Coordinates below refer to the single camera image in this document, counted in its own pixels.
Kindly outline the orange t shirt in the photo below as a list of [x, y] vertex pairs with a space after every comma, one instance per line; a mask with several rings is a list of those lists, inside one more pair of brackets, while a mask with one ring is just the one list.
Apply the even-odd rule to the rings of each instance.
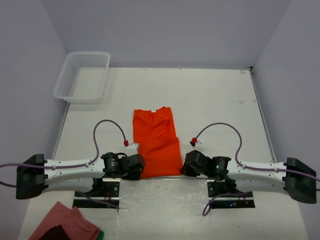
[[139, 144], [145, 167], [142, 179], [178, 176], [182, 168], [180, 141], [170, 107], [133, 111], [133, 141]]

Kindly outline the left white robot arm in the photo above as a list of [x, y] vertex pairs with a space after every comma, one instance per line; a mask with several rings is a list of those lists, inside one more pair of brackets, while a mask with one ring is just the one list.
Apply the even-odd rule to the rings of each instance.
[[88, 160], [56, 161], [35, 154], [16, 169], [17, 200], [28, 200], [53, 191], [76, 191], [97, 197], [103, 193], [103, 178], [139, 180], [145, 160], [139, 153], [108, 152], [93, 163]]

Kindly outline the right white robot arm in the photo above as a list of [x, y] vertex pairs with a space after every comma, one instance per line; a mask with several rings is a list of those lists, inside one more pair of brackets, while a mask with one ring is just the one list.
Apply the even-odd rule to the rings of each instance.
[[290, 196], [304, 204], [317, 202], [317, 173], [296, 158], [285, 162], [249, 163], [225, 156], [208, 157], [197, 150], [186, 154], [180, 172], [188, 177], [212, 180], [210, 197], [250, 192], [272, 192]]

